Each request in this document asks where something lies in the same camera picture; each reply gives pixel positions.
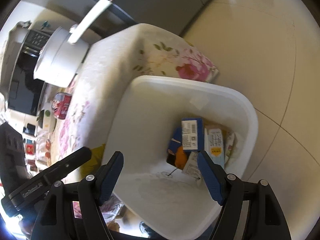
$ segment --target orange item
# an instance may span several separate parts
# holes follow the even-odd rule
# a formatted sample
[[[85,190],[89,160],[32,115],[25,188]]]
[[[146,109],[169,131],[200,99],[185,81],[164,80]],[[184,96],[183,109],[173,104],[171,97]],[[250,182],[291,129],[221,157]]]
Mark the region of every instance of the orange item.
[[[174,165],[180,169],[183,170],[184,166],[186,165],[188,161],[187,155],[184,153],[182,146],[180,146],[176,152],[176,161],[174,162]]]

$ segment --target white plastic bin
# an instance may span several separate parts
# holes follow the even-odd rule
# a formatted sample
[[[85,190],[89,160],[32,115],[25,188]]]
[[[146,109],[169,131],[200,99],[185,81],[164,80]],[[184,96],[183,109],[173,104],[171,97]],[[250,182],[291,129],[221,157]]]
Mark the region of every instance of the white plastic bin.
[[[153,230],[170,240],[199,237],[219,215],[203,183],[176,170],[163,172],[167,147],[181,118],[201,116],[231,128],[236,147],[227,173],[241,177],[250,159],[258,119],[249,100],[239,92],[192,80],[141,76],[124,93],[114,119],[103,164],[115,151],[124,154],[124,168],[114,193]]]

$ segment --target rice cooker handle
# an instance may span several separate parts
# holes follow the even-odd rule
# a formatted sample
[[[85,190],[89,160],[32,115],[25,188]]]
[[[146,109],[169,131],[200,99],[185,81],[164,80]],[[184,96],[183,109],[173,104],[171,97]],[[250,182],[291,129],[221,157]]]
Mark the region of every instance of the rice cooker handle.
[[[72,26],[70,29],[70,37],[68,42],[70,44],[76,43],[82,34],[89,28],[89,26],[95,21],[95,19],[106,10],[111,4],[113,0],[99,0],[87,13],[87,15],[83,18],[83,20],[79,23],[79,25]]]

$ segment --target barcode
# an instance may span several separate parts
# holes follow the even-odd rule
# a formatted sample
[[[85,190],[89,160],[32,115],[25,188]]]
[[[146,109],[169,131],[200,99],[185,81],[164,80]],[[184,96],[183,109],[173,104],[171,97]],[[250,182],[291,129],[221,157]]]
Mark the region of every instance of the barcode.
[[[195,124],[191,125],[191,132],[196,133],[196,125]]]
[[[191,147],[191,142],[189,141],[188,135],[182,136],[182,147]]]

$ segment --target food package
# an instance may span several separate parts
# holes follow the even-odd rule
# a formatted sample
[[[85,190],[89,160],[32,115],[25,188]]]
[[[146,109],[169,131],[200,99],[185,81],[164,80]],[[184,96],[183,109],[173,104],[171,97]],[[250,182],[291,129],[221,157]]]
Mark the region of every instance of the food package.
[[[168,146],[168,155],[167,155],[167,163],[172,166],[183,170],[184,166],[187,163],[188,155],[183,151],[182,148],[182,135],[181,135],[181,127],[178,127],[169,142]]]
[[[224,168],[224,145],[220,128],[204,128],[204,150],[215,164]]]
[[[230,155],[233,150],[233,146],[235,144],[236,135],[234,132],[227,132],[227,136],[225,139],[225,145],[224,145],[224,163],[226,164],[230,158]]]
[[[191,152],[187,163],[185,164],[182,173],[196,179],[197,184],[201,181],[201,172],[198,168],[198,152]]]
[[[204,150],[203,122],[201,118],[183,118],[182,146],[185,152]]]

